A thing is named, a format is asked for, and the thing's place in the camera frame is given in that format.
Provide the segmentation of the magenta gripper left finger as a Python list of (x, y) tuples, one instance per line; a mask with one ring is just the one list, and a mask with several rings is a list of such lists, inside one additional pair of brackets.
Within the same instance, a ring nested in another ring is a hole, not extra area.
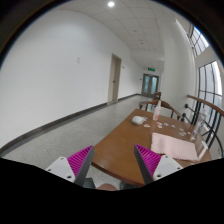
[(46, 171), (76, 185), (83, 186), (94, 154), (94, 146), (90, 145), (68, 158), (59, 157), (46, 168)]

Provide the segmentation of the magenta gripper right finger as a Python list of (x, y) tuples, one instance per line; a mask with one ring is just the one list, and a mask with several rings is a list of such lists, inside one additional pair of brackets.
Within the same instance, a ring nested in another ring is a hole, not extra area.
[(145, 184), (160, 180), (182, 169), (182, 166), (170, 156), (160, 156), (137, 144), (134, 145), (134, 155)]

